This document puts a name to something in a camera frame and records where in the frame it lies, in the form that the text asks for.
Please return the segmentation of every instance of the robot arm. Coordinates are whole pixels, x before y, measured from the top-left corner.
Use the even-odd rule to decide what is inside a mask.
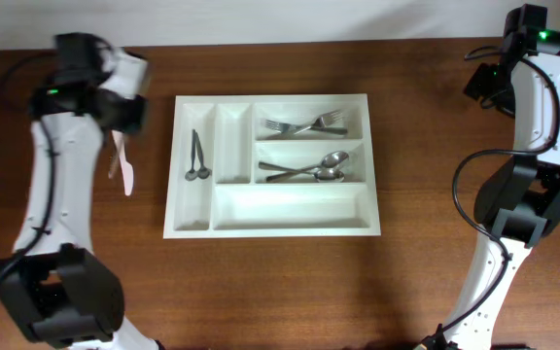
[[[138,93],[148,64],[92,35],[55,39],[58,69],[35,90],[30,106],[34,166],[14,251],[35,239],[48,207],[51,215],[46,233],[0,283],[0,299],[31,342],[77,350],[157,350],[160,344],[124,317],[121,283],[93,256],[89,232],[98,152],[109,131],[140,129],[146,101]],[[52,200],[46,200],[50,191]],[[0,271],[12,259],[0,260]]]
[[[560,221],[560,33],[545,30],[546,15],[546,8],[532,5],[509,13],[505,42],[497,53],[501,62],[482,64],[465,90],[474,99],[487,96],[484,100],[491,99],[497,109],[514,116],[513,149],[529,152],[512,156],[481,187],[474,205],[476,222],[500,240],[509,260],[505,263],[495,240],[479,233],[466,283],[445,323],[450,326],[444,332],[438,328],[417,349],[490,349],[494,324],[515,273]],[[545,78],[554,84],[556,98]],[[556,142],[547,149],[554,137]],[[531,190],[535,181],[545,192]]]

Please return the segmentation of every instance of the spoon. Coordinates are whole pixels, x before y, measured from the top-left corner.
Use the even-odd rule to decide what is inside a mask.
[[[315,180],[317,180],[317,182],[341,182],[345,180],[345,174],[337,168],[324,168],[321,170],[317,170],[314,173],[310,173],[301,169],[287,168],[284,166],[270,164],[264,161],[259,161],[259,168],[264,170],[282,170],[294,172],[297,174],[308,174],[313,176]]]
[[[200,160],[200,168],[198,169],[198,177],[202,180],[211,175],[211,169],[204,166],[204,154],[202,153],[202,146],[200,145],[200,137],[195,132],[195,147],[198,150],[198,159]]]
[[[316,168],[319,168],[319,167],[334,168],[334,167],[339,166],[342,162],[344,162],[348,158],[349,158],[349,155],[346,152],[336,151],[336,152],[332,152],[332,153],[326,155],[325,157],[323,157],[321,159],[321,163],[316,164],[316,165],[306,166],[306,167],[303,167],[300,170],[308,171],[308,170],[316,169]],[[296,176],[296,175],[297,174],[295,172],[286,172],[286,173],[282,173],[282,174],[267,176],[265,181],[266,182],[277,182],[277,181],[280,181],[280,180],[285,180],[285,179],[291,178],[291,177]]]
[[[185,180],[193,181],[198,177],[198,173],[193,169],[195,164],[195,130],[192,129],[192,169],[185,173]]]

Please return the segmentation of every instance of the white cutlery tray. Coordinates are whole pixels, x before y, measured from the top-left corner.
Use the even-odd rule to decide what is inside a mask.
[[[308,124],[337,109],[345,118],[333,127],[346,127],[346,135],[305,131],[267,140],[276,132],[265,120]],[[192,129],[212,174],[190,182]],[[342,183],[316,183],[309,175],[266,183],[280,172],[258,167],[262,160],[300,168],[334,151],[349,154]],[[163,238],[379,234],[365,94],[176,97]]]

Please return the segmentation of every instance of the brown wooden surface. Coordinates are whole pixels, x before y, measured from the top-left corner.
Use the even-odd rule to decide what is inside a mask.
[[[467,154],[512,144],[513,120],[462,94],[478,63],[470,49],[494,39],[144,48],[153,64],[152,112],[127,154],[133,197],[97,164],[95,253],[121,278],[126,310],[168,349],[341,349],[419,341],[451,310],[476,233],[450,195]],[[0,74],[30,52],[0,52]],[[26,98],[47,62],[19,72]],[[380,237],[163,240],[174,96],[368,94]],[[29,120],[0,106],[0,258],[24,215],[32,146]],[[478,186],[503,158],[472,163],[460,188],[472,209]],[[560,349],[560,226],[516,276],[495,343]],[[25,342],[0,304],[0,349]]]

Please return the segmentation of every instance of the metal fork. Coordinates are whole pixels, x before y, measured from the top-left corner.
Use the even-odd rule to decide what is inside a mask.
[[[283,136],[293,136],[293,135],[297,135],[301,132],[304,132],[306,130],[310,130],[312,128],[327,128],[328,126],[340,121],[341,119],[343,119],[345,117],[345,114],[343,111],[341,110],[334,110],[331,112],[327,112],[324,113],[322,115],[320,115],[319,117],[317,117],[312,124],[310,125],[303,125],[300,126],[297,129],[294,130],[290,130],[284,133],[280,133],[278,135],[273,135],[271,136],[269,139],[277,139]],[[347,133],[347,130],[345,129],[342,133],[340,133],[341,135],[344,135]]]
[[[291,123],[288,123],[288,122],[275,122],[275,121],[271,121],[271,120],[265,120],[264,121],[264,126],[268,129],[271,129],[271,130],[274,130],[274,131],[279,131],[280,133],[287,133],[287,132],[290,132],[290,131],[297,130],[301,127],[304,127],[305,125],[297,125],[297,124],[291,124]],[[336,135],[346,135],[347,134],[347,129],[344,128],[344,127],[312,126],[310,129],[314,130],[314,131],[327,132],[327,133],[332,133],[332,134],[336,134]]]

